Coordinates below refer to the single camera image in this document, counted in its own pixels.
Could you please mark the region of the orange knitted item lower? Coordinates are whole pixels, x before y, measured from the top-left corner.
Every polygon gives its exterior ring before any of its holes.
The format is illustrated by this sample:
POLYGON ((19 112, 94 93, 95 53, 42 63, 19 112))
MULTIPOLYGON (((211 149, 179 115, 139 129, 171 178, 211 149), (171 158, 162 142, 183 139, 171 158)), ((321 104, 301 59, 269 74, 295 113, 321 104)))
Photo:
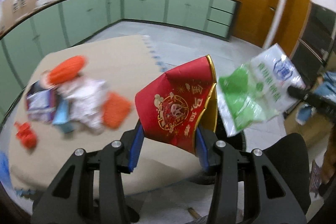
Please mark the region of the orange knitted item lower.
POLYGON ((113 130, 118 129, 132 108, 131 102, 116 92, 108 92, 107 99, 102 106, 103 124, 113 130))

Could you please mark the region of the red gold festive bag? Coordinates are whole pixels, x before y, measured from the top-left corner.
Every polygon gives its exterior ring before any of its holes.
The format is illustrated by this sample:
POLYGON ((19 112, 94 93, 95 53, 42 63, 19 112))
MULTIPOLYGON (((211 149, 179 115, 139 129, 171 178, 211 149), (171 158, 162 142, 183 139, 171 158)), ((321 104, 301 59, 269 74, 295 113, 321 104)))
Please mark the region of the red gold festive bag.
POLYGON ((164 72, 135 95, 146 138, 195 155, 198 126, 217 124, 217 76, 210 55, 164 72))

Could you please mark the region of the green lower kitchen cabinets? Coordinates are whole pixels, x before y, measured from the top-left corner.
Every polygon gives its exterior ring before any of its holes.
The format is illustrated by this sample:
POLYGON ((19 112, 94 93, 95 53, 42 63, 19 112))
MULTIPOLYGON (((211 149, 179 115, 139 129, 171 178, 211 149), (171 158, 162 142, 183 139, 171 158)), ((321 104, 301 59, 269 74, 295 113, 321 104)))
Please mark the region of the green lower kitchen cabinets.
POLYGON ((173 26, 228 40, 237 0, 59 0, 24 16, 1 34, 1 117, 48 54, 82 44, 122 21, 173 26))

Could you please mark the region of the black trash bin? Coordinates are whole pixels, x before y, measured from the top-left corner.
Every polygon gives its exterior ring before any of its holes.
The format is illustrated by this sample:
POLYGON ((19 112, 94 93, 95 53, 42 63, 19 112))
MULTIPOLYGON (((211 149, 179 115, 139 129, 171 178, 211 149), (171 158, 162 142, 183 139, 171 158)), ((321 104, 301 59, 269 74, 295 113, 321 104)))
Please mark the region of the black trash bin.
POLYGON ((218 154, 218 166, 214 172, 205 172, 203 169, 196 175, 189 178, 190 182, 199 185, 213 185, 215 177, 229 170, 230 164, 236 164, 239 151, 246 150, 246 139, 244 132, 234 136, 228 136, 223 122, 218 121, 213 131, 217 136, 214 151, 218 154))

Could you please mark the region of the white crumpled wrapper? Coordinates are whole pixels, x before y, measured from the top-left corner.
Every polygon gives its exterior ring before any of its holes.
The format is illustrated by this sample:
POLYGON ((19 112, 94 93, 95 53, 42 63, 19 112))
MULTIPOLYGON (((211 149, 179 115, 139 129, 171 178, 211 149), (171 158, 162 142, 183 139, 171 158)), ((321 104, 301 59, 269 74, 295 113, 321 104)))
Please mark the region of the white crumpled wrapper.
POLYGON ((102 107, 108 95, 108 84, 105 80, 78 76, 60 84, 57 91, 70 103, 70 120, 85 125, 96 135, 104 131, 102 107))

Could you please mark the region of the red plastic bag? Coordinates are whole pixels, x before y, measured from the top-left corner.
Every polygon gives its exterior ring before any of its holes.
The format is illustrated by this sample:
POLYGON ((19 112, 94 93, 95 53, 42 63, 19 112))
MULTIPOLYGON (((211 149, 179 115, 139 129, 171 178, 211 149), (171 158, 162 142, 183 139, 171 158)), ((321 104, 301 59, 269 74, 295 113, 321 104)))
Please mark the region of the red plastic bag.
POLYGON ((31 128, 29 122, 25 123, 14 123, 15 127, 17 128, 16 137, 19 139, 21 145, 26 149, 33 149, 37 146, 37 135, 31 128))

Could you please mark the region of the cardboard box with device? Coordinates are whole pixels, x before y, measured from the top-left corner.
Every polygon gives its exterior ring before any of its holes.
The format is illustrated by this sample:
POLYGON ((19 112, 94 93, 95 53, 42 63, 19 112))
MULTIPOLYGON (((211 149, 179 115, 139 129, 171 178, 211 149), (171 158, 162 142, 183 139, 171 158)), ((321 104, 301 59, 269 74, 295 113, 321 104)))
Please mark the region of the cardboard box with device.
POLYGON ((1 26, 5 29, 28 15, 36 7, 36 0, 4 0, 1 2, 1 26))

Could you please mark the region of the orange knitted item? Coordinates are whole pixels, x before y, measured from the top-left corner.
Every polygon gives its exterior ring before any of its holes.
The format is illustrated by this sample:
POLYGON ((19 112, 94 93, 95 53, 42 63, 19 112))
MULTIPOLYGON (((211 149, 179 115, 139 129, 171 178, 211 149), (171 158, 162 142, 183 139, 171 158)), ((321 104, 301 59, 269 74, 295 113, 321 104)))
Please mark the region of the orange knitted item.
POLYGON ((50 71, 49 83, 59 85, 74 79, 86 65, 86 62, 86 57, 82 55, 77 55, 63 61, 50 71))
POLYGON ((107 99, 102 106, 103 124, 113 130, 118 129, 132 108, 131 102, 116 92, 108 92, 107 99))

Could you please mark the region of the orange knitted item upper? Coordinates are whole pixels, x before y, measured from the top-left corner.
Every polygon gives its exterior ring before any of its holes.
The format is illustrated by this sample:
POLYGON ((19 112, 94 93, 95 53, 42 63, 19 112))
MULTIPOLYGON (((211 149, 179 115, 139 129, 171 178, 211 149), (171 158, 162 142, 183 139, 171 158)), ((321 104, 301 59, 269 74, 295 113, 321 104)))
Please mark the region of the orange knitted item upper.
POLYGON ((82 55, 77 55, 63 61, 50 71, 49 83, 59 85, 74 79, 86 65, 86 62, 86 57, 82 55))

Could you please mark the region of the purple snack package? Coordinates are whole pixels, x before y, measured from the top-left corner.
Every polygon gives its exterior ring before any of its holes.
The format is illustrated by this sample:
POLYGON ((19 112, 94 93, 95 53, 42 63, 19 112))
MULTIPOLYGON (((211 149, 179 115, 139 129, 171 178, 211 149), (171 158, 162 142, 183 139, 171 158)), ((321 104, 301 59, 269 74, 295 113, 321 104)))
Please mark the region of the purple snack package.
POLYGON ((26 110, 29 121, 51 123, 54 119, 57 98, 54 89, 45 89, 37 81, 26 94, 26 110))

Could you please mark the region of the green white plastic bag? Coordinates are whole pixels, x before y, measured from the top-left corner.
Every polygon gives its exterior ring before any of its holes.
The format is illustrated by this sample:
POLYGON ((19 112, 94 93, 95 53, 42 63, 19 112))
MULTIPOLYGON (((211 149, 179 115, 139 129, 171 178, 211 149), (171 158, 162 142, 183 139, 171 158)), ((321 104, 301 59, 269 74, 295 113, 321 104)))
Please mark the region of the green white plastic bag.
POLYGON ((274 44, 229 76, 218 78, 218 108, 229 137, 250 125, 267 122, 294 105, 288 87, 305 83, 278 44, 274 44))

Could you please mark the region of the beige tablecloth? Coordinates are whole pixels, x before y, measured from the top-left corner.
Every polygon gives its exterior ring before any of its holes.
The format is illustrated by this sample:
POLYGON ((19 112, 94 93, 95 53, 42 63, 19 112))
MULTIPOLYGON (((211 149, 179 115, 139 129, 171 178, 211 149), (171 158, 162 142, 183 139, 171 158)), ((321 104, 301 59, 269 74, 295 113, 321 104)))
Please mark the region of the beige tablecloth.
MULTIPOLYGON (((135 94, 161 75, 161 68, 153 55, 147 36, 132 35, 111 38, 48 54, 34 65, 28 84, 37 82, 42 73, 54 69, 61 62, 83 56, 86 60, 81 73, 84 77, 105 81, 106 94, 123 98, 113 105, 100 103, 100 126, 88 128, 73 123, 73 130, 64 133, 58 126, 38 121, 31 128, 38 138, 37 146, 29 151, 11 130, 8 159, 11 183, 16 190, 45 190, 78 148, 87 152, 103 149, 135 128, 138 114, 135 94)), ((126 194, 136 194, 168 186, 201 171, 199 160, 192 153, 178 147, 145 139, 137 166, 122 177, 126 194)))

